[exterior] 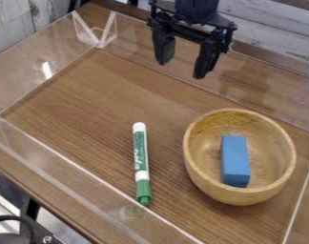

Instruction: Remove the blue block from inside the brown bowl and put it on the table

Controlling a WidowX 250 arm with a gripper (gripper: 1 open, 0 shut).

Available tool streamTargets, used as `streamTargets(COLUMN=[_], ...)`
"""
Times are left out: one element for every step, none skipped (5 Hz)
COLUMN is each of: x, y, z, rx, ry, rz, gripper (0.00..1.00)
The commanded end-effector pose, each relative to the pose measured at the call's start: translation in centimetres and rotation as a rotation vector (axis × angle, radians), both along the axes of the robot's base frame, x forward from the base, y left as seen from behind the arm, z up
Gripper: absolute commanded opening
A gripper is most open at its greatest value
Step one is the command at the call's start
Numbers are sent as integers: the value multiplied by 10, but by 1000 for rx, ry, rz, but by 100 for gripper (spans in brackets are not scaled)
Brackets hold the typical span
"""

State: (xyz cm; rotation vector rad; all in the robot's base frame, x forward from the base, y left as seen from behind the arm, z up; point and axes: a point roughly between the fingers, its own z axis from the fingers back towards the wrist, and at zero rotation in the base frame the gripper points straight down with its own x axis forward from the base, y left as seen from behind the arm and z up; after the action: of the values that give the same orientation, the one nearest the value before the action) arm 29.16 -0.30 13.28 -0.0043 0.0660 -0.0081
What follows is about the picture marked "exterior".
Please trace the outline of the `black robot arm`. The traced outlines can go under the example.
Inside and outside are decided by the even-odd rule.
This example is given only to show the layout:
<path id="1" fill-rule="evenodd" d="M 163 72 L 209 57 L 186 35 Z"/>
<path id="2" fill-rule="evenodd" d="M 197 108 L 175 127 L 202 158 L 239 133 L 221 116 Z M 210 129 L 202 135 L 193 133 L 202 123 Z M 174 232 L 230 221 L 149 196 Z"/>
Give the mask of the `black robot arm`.
<path id="1" fill-rule="evenodd" d="M 201 45 L 193 77 L 203 79 L 213 71 L 221 53 L 231 48 L 238 25 L 217 11 L 219 0 L 149 0 L 154 58 L 166 65 L 175 56 L 177 37 Z"/>

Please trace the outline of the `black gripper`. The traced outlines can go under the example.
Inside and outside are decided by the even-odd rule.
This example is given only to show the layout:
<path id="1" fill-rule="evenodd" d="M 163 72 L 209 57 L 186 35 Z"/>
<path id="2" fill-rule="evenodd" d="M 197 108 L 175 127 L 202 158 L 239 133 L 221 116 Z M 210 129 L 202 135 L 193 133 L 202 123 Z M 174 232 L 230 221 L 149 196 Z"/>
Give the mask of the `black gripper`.
<path id="1" fill-rule="evenodd" d="M 150 0 L 147 25 L 153 31 L 154 57 L 166 65 L 175 56 L 175 36 L 201 44 L 193 77 L 213 71 L 219 53 L 227 53 L 238 25 L 217 11 L 219 0 Z"/>

